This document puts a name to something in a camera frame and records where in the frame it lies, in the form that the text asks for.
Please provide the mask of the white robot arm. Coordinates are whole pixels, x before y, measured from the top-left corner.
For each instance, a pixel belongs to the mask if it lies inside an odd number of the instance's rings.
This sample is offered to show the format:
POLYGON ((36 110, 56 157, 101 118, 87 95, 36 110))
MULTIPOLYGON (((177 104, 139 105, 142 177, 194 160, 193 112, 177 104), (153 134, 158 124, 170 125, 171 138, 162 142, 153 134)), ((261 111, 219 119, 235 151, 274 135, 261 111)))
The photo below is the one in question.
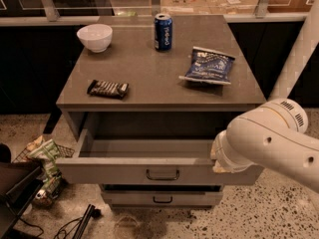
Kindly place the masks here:
POLYGON ((256 164, 319 192, 319 139, 305 134, 307 114, 288 98, 318 45, 318 28, 315 0, 268 102, 233 119, 215 138, 214 172, 241 172, 256 164))

